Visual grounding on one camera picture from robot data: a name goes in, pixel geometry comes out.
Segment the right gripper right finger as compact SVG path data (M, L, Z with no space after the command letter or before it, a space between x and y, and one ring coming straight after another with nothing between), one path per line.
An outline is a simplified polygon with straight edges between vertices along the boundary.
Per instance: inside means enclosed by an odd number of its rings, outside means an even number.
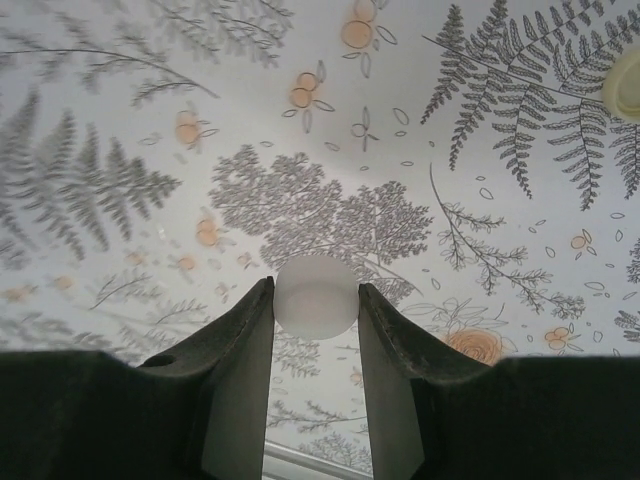
M640 480L640 356L488 366L359 301L374 480Z

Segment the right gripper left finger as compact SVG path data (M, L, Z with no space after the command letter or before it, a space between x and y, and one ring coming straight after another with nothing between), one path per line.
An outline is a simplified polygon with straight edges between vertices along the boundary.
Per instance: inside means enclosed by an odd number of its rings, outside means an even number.
M0 353L0 480L261 480L274 289L137 367Z

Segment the translucent white bottle cap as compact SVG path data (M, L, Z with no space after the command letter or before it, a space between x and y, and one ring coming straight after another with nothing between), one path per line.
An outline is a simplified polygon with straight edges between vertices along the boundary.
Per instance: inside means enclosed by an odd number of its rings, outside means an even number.
M335 338L357 320L356 276L331 256L293 257L278 271L273 309L275 320L290 335L306 340Z

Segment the pale yellow bottle cap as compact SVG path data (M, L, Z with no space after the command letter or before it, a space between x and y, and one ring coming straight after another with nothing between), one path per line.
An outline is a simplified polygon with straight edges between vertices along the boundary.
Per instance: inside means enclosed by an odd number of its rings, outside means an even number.
M614 62L603 82L601 98L613 116L640 124L640 47Z

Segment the leaf pattern table cloth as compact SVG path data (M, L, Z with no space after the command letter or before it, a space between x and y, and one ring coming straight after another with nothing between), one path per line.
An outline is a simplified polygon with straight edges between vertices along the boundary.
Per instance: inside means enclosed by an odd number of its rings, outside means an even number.
M640 0L0 0L0 353L137 367L303 255L492 366L640 356ZM374 480L274 317L261 480Z

